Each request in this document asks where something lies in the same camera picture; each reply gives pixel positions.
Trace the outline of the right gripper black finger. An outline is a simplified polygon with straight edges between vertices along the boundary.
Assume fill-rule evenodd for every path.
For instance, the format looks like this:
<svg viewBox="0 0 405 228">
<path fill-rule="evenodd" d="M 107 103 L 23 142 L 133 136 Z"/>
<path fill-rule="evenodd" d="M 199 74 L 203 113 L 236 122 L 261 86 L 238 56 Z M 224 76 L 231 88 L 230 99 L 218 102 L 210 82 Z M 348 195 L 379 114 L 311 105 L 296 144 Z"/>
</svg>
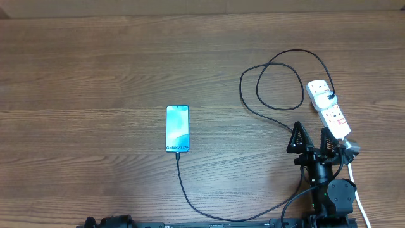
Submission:
<svg viewBox="0 0 405 228">
<path fill-rule="evenodd" d="M 313 142 L 301 122 L 295 122 L 286 152 L 301 154 L 314 148 Z"/>
<path fill-rule="evenodd" d="M 325 156 L 335 156 L 338 153 L 337 146 L 339 140 L 336 139 L 328 127 L 324 127 L 321 130 L 321 143 L 320 153 Z"/>
</svg>

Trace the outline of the blue Galaxy S24+ smartphone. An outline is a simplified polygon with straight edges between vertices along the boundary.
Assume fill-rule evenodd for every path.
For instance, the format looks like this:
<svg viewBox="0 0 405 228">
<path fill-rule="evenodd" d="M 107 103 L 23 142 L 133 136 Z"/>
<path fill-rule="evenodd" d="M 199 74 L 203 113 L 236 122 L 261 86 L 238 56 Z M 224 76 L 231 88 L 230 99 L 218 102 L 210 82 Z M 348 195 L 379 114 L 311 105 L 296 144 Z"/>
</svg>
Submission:
<svg viewBox="0 0 405 228">
<path fill-rule="evenodd" d="M 168 153 L 189 152 L 189 107 L 187 105 L 166 107 L 165 146 Z"/>
</svg>

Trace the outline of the white power strip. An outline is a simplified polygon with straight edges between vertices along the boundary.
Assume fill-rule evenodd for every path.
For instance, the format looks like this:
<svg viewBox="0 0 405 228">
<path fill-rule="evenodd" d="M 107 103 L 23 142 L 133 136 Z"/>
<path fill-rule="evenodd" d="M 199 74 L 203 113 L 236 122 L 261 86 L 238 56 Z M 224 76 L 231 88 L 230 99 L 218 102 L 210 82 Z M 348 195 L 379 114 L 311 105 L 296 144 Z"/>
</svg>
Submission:
<svg viewBox="0 0 405 228">
<path fill-rule="evenodd" d="M 312 98 L 316 93 L 331 91 L 333 92 L 324 80 L 314 80 L 307 84 L 307 93 Z M 343 140 L 350 132 L 351 129 L 341 112 L 338 104 L 327 108 L 326 110 L 317 111 L 320 119 L 325 127 L 328 127 L 336 139 Z"/>
</svg>

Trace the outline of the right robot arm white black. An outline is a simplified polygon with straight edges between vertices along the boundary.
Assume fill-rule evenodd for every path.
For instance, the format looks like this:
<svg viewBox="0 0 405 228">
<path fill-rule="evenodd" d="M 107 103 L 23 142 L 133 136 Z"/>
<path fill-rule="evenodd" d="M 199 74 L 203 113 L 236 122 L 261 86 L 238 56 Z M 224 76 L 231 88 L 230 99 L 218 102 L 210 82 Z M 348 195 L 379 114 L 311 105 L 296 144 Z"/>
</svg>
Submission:
<svg viewBox="0 0 405 228">
<path fill-rule="evenodd" d="M 287 146 L 288 153 L 297 154 L 294 164 L 301 170 L 308 170 L 309 188 L 290 199 L 282 210 L 282 227 L 357 227 L 356 220 L 349 218 L 353 212 L 353 202 L 357 187 L 352 180 L 339 179 L 344 165 L 350 165 L 359 155 L 360 146 L 354 141 L 337 139 L 332 131 L 321 130 L 321 144 L 315 148 L 301 122 L 295 122 Z M 313 212 L 301 218 L 285 218 L 288 206 L 296 199 L 309 193 L 313 202 Z"/>
</svg>

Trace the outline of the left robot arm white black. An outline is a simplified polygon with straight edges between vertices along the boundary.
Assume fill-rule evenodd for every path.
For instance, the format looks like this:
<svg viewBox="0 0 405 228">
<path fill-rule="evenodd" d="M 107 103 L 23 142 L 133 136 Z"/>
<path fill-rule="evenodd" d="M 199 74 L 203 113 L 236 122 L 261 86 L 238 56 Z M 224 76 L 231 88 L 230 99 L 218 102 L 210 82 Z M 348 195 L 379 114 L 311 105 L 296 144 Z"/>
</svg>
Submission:
<svg viewBox="0 0 405 228">
<path fill-rule="evenodd" d="M 99 223 L 94 217 L 87 217 L 83 228 L 136 228 L 130 215 L 102 218 Z"/>
</svg>

